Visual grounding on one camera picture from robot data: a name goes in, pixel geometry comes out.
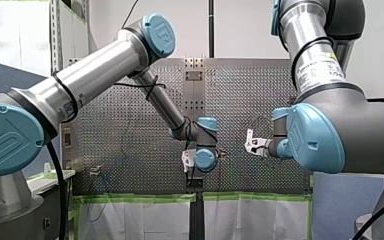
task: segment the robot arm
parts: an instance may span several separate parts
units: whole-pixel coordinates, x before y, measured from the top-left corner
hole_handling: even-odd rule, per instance
[[[115,42],[35,86],[0,94],[0,129],[4,129],[0,136],[7,136],[1,140],[9,143],[5,139],[12,136],[15,141],[11,147],[0,144],[0,150],[7,151],[0,153],[0,176],[27,166],[42,146],[57,136],[60,123],[74,119],[80,108],[123,77],[133,78],[139,85],[154,85],[156,77],[149,66],[169,56],[174,48],[175,35],[169,22],[160,15],[150,15],[120,30]],[[212,170],[216,162],[217,121],[200,118],[192,124],[164,89],[143,89],[174,138],[196,141],[198,148],[204,146],[195,155],[202,161],[195,162],[210,165],[197,164],[204,172]]]
[[[274,139],[254,154],[294,158],[310,171],[384,174],[384,100],[366,100],[343,72],[364,18],[361,0],[275,4],[273,32],[288,47],[299,96],[274,111]]]

